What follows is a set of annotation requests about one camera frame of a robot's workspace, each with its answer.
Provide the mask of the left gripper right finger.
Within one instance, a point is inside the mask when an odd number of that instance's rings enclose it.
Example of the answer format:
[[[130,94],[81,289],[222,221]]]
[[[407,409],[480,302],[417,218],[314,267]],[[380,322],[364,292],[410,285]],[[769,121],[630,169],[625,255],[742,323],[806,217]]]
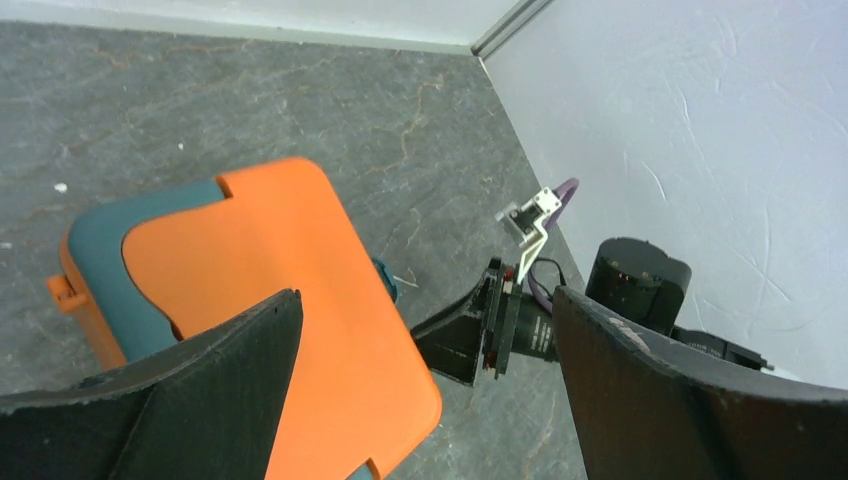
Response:
[[[591,479],[843,479],[847,394],[734,365],[567,287],[557,351]]]

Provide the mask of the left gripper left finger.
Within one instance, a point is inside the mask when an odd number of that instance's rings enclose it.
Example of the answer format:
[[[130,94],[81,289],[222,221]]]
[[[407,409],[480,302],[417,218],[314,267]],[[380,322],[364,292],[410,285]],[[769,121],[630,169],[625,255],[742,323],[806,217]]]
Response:
[[[1,399],[5,479],[261,479],[298,353],[283,290],[145,359]]]

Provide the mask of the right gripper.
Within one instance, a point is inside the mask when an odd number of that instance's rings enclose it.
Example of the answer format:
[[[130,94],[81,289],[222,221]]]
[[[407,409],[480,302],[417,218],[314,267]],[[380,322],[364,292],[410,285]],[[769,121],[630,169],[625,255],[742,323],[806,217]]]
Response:
[[[544,187],[496,215],[515,240],[519,255],[516,265],[501,266],[496,276],[490,336],[484,341],[494,280],[484,274],[467,294],[410,330],[429,370],[473,387],[483,344],[484,367],[496,378],[507,372],[513,354],[558,360],[551,302],[536,298],[543,290],[531,288],[530,280],[531,267],[549,239],[546,224],[561,207],[555,192]]]

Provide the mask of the orange medicine kit box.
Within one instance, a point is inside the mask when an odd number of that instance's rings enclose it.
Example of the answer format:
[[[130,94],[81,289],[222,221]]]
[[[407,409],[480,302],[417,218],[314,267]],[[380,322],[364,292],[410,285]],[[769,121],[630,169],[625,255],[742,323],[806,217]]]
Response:
[[[328,175],[290,157],[91,208],[47,279],[105,369],[266,305],[292,331],[258,376],[288,382],[269,479],[385,479],[442,399]]]

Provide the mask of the teal divided tray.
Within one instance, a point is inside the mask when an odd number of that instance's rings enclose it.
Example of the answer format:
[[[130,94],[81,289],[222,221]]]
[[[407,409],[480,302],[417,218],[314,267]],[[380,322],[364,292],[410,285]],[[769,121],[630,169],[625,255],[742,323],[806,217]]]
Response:
[[[164,257],[171,229],[143,238],[145,228],[169,215],[219,203],[219,184],[205,179],[102,204],[72,221],[59,247],[68,294],[57,304],[75,316],[105,369],[139,361],[180,341],[168,315],[144,289],[147,267],[152,281],[166,280],[174,267]]]

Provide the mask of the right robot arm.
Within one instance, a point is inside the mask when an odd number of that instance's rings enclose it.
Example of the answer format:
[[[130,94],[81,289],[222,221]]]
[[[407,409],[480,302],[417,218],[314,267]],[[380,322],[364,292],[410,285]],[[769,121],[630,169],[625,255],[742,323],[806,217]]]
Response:
[[[411,330],[427,367],[472,386],[480,370],[506,372],[511,354],[555,362],[553,293],[535,276],[540,252],[573,197],[572,178],[545,187],[496,216],[515,236],[517,265],[492,258],[478,283],[463,297]],[[589,299],[642,327],[702,353],[754,370],[769,370],[760,354],[716,335],[676,325],[692,276],[691,268],[644,240],[616,237],[601,243],[585,293]]]

